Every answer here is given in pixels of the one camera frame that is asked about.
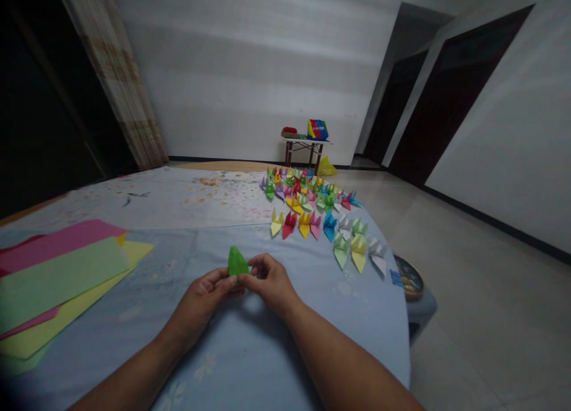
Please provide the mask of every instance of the table leg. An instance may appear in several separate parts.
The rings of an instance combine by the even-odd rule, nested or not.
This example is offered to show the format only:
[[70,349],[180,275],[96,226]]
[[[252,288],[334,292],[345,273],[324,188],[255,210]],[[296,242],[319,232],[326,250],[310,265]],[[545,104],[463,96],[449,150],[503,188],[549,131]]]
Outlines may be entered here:
[[309,168],[311,168],[311,163],[313,162],[313,147],[315,146],[314,143],[311,144],[311,153],[309,154]]
[[287,158],[287,167],[291,167],[291,153],[293,152],[293,142],[288,142],[290,144],[289,156]]
[[321,162],[321,152],[323,151],[323,143],[319,145],[319,153],[317,155],[317,163],[315,164],[315,174],[319,171],[319,163]]

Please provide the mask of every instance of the small table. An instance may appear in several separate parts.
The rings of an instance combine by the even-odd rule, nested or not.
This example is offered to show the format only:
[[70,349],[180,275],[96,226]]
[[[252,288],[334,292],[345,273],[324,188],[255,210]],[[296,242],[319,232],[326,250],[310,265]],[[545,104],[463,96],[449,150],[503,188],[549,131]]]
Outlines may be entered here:
[[[323,145],[333,145],[333,142],[328,140],[310,140],[310,139],[291,139],[289,137],[283,137],[285,141],[285,166],[291,167],[291,153],[300,149],[310,149],[309,154],[309,168],[311,168],[311,163],[313,162],[313,150],[319,146],[319,153],[317,155],[317,163],[315,164],[315,172],[319,170],[319,163],[321,162],[321,152],[323,151]],[[297,144],[300,148],[293,149],[293,145]]]

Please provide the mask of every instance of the plastic bag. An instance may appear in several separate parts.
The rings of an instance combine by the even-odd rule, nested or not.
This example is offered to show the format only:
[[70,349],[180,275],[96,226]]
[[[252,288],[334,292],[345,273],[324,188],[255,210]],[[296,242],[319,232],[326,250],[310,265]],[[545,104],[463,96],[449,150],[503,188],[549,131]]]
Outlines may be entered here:
[[325,155],[321,162],[319,163],[319,170],[317,172],[319,176],[333,176],[337,174],[337,169],[333,167],[333,164],[329,162],[329,158]]

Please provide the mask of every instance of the white wall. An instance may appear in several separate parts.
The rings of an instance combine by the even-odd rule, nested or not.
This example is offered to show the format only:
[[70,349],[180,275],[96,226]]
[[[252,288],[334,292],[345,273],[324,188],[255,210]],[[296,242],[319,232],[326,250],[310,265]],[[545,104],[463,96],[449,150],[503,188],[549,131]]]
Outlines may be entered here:
[[320,118],[349,164],[403,1],[456,15],[478,0],[117,3],[170,155],[279,161],[280,130]]
[[493,0],[441,29],[383,164],[444,41],[534,2],[426,185],[571,252],[571,0]]

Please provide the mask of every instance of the curtain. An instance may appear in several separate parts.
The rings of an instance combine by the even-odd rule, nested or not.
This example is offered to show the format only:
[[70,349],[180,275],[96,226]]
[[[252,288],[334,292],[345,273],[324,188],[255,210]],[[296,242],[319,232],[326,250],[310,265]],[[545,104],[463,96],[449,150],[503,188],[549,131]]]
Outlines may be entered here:
[[63,1],[137,165],[163,165],[167,152],[115,0]]

